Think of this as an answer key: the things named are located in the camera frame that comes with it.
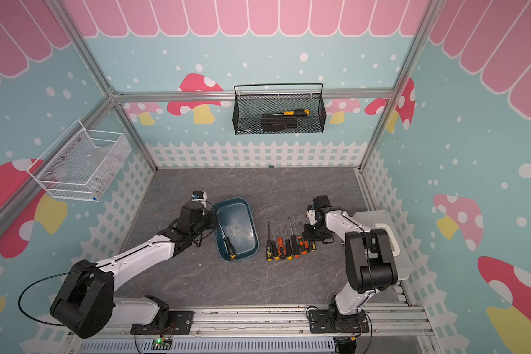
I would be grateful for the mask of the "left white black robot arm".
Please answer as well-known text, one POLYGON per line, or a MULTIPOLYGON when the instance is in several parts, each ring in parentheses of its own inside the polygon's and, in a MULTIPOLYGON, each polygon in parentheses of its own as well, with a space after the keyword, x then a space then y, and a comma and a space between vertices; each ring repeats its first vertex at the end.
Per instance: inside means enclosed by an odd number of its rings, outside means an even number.
POLYGON ((200 246, 203 234, 217 225, 213 204, 193 199, 181 208, 177 219, 146 242, 95 263, 77 262, 62 274, 65 280, 50 307, 54 326, 66 327, 81 339, 120 325, 164 333, 172 324, 166 302, 151 295, 133 299, 115 293, 149 268, 178 257, 192 245, 200 246))

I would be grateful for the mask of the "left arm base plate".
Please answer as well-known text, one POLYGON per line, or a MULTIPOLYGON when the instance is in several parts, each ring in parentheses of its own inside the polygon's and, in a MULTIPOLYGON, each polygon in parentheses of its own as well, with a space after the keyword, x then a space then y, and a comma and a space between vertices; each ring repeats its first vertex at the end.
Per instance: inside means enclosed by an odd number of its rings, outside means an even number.
POLYGON ((132 325, 132 335, 188 335, 193 324, 193 311, 164 311, 150 324, 132 325))

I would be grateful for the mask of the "teal plastic storage box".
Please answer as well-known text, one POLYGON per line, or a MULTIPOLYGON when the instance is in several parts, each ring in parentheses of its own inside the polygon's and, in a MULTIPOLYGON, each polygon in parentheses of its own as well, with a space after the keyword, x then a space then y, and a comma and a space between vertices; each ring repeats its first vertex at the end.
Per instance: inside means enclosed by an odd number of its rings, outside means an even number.
POLYGON ((234 262, 254 256, 259 249, 259 240, 248 202, 242 198, 221 201, 215 205, 215 212, 218 222, 215 240, 220 257, 225 262, 234 262), (230 239, 236 258, 229 256, 224 237, 230 239))

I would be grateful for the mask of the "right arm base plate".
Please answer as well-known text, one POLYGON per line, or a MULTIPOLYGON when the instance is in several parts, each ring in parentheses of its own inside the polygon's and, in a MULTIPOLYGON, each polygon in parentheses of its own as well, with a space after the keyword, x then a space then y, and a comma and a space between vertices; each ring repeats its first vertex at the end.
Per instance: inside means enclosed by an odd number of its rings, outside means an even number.
POLYGON ((363 334, 370 332, 370 325, 365 311, 346 316, 331 309, 308 308, 305 312, 311 333, 363 334))

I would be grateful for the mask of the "black red screwdriver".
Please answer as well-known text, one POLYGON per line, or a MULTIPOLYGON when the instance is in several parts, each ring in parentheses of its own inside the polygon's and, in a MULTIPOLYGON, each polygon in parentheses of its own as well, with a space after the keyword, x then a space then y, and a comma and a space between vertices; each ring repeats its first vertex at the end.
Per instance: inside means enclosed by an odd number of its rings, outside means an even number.
POLYGON ((277 229, 277 248, 279 252, 279 258, 281 260, 284 260, 287 258, 285 242, 284 242, 283 237, 281 236, 281 231, 280 231, 280 227, 279 227, 279 223, 277 219, 275 219, 275 224, 276 224, 276 229, 277 229))

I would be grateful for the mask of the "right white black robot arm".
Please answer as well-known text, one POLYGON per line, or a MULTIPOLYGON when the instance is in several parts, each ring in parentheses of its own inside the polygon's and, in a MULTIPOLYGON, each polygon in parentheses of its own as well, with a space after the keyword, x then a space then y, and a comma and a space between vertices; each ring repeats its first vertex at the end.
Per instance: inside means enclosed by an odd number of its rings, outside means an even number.
POLYGON ((309 243, 333 243, 336 237, 344 242, 347 276, 345 286, 327 310, 313 310, 309 315, 311 331, 366 332, 363 307, 398 281, 395 247, 388 231, 362 225, 348 212, 332 206, 327 196, 315 197, 308 206, 307 218, 304 233, 309 243))

